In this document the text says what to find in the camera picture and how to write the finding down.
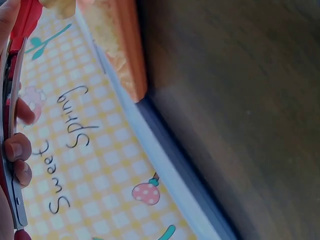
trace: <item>scissor handle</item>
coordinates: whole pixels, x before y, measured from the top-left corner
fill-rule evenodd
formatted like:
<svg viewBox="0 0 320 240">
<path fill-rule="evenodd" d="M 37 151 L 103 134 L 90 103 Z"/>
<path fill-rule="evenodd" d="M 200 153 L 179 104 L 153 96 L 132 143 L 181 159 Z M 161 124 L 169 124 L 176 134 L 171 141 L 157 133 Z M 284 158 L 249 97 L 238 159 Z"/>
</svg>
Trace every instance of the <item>scissor handle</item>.
<svg viewBox="0 0 320 240">
<path fill-rule="evenodd" d="M 31 237 L 24 229 L 21 229 L 14 233 L 14 240 L 31 240 Z"/>
<path fill-rule="evenodd" d="M 35 30 L 42 9 L 39 0 L 21 0 L 20 10 L 10 35 L 10 51 L 21 50 L 24 39 L 30 37 Z"/>
</svg>

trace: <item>yellow paper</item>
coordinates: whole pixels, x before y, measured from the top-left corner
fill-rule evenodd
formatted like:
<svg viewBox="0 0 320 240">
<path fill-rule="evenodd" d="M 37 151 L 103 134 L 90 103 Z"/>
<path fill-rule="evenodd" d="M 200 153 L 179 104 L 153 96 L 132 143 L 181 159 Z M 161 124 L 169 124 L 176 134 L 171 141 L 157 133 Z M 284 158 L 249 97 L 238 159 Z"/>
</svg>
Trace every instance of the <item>yellow paper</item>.
<svg viewBox="0 0 320 240">
<path fill-rule="evenodd" d="M 43 11 L 21 82 L 37 119 L 19 125 L 33 151 L 32 182 L 23 190 L 32 239 L 196 239 L 74 17 Z"/>
</svg>

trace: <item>strawberry illustration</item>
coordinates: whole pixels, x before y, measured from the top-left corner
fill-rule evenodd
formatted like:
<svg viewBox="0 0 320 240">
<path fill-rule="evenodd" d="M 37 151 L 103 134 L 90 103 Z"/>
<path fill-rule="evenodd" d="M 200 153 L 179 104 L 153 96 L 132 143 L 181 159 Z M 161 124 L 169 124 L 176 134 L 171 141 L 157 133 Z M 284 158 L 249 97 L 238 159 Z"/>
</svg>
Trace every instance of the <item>strawberry illustration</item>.
<svg viewBox="0 0 320 240">
<path fill-rule="evenodd" d="M 160 199 L 158 185 L 159 176 L 155 173 L 148 182 L 136 185 L 132 190 L 132 196 L 135 200 L 142 201 L 147 205 L 155 205 Z"/>
</svg>

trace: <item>fingernail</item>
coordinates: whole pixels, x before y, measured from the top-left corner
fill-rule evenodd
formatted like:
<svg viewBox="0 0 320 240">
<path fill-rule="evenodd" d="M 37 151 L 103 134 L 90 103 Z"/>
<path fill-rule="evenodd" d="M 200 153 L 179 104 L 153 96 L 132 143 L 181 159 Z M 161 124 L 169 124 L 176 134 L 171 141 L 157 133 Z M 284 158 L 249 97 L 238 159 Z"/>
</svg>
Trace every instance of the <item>fingernail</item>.
<svg viewBox="0 0 320 240">
<path fill-rule="evenodd" d="M 22 155 L 22 146 L 20 144 L 13 142 L 11 143 L 11 148 L 14 158 L 20 157 Z"/>
<path fill-rule="evenodd" d="M 6 0 L 5 6 L 10 9 L 16 9 L 20 5 L 21 0 Z"/>
<path fill-rule="evenodd" d="M 24 171 L 25 173 L 27 173 L 28 170 L 29 170 L 28 164 L 27 164 L 26 162 L 23 162 L 23 171 Z"/>
</svg>

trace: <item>wooden table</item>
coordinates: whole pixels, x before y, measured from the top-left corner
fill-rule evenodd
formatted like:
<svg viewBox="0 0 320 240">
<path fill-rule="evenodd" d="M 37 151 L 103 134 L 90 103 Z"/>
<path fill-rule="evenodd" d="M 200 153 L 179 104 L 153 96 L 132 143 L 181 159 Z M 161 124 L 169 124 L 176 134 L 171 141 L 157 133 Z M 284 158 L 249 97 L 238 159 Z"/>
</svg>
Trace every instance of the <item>wooden table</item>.
<svg viewBox="0 0 320 240">
<path fill-rule="evenodd" d="M 245 240 L 320 239 L 316 0 L 137 0 L 149 96 Z"/>
</svg>

